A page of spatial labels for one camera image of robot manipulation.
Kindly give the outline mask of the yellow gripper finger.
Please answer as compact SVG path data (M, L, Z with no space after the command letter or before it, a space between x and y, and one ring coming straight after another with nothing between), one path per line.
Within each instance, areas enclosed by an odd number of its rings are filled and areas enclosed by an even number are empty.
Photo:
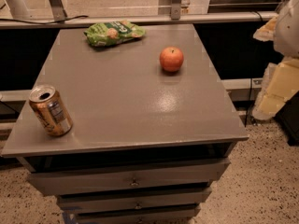
M299 92L299 60L285 57L279 64L270 63L263 74L261 90L252 109L259 120L273 118Z
M256 32L253 34L253 38L263 42L273 41L277 20L278 16L273 17L265 25L257 29Z

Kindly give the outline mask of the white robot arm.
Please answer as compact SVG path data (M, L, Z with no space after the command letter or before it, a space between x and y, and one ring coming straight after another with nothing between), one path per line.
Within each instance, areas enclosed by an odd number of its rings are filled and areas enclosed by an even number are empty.
M252 109L255 119L267 120L299 92L299 0L289 0L253 37L272 41L274 50L283 55L279 64L270 63L266 67Z

